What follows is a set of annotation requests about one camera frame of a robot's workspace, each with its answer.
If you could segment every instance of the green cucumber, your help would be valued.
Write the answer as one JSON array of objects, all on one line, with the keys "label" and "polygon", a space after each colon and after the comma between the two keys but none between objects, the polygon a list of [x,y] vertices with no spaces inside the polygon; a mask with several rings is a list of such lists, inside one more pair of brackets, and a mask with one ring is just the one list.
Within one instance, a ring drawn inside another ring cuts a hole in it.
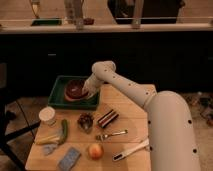
[{"label": "green cucumber", "polygon": [[62,133],[62,136],[61,136],[61,138],[58,142],[59,145],[63,144],[68,137],[68,121],[66,119],[63,119],[61,121],[61,126],[62,126],[63,133]]}]

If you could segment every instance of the knife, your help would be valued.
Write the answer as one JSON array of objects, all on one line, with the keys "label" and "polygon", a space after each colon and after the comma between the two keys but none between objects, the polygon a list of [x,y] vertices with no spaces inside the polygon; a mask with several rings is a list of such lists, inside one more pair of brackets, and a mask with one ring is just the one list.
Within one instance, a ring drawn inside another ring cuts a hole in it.
[{"label": "knife", "polygon": [[114,157],[113,157],[113,161],[118,161],[118,160],[121,160],[127,156],[129,156],[130,154],[134,153],[135,151],[141,149],[141,148],[144,148],[146,146],[149,145],[149,139],[146,138],[144,141],[142,141],[140,144],[138,144],[137,146],[133,147],[133,148],[130,148],[130,149],[127,149],[127,150],[124,150],[123,152],[120,152],[118,154],[116,154]]}]

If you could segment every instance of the brown bowl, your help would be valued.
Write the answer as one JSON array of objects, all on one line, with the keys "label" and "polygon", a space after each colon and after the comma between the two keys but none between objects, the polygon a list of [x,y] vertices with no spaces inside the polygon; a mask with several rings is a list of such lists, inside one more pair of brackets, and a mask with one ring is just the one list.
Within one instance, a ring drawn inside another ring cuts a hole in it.
[{"label": "brown bowl", "polygon": [[65,86],[65,99],[68,101],[79,100],[88,95],[88,92],[82,93],[84,80],[70,80]]}]

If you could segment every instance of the green plastic basket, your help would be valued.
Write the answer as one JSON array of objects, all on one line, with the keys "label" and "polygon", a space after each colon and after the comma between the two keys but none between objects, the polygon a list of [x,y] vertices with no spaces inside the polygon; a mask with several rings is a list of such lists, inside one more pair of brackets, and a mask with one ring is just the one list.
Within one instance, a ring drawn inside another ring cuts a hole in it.
[{"label": "green plastic basket", "polygon": [[86,80],[83,76],[58,76],[48,99],[48,106],[61,109],[96,110],[99,105],[100,92],[89,99],[68,102],[64,98],[64,89],[70,80]]}]

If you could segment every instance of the green tray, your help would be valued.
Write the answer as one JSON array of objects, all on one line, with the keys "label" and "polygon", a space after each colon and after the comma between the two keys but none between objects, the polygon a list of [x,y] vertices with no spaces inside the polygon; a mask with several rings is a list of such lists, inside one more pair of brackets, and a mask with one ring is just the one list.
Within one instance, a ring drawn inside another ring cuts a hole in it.
[{"label": "green tray", "polygon": [[48,99],[48,106],[62,109],[96,110],[100,92],[89,99],[68,102],[64,99],[64,88],[70,80],[86,80],[82,76],[58,76]]},{"label": "green tray", "polygon": [[60,18],[44,18],[36,19],[32,22],[31,26],[55,26],[61,25],[62,21]]}]

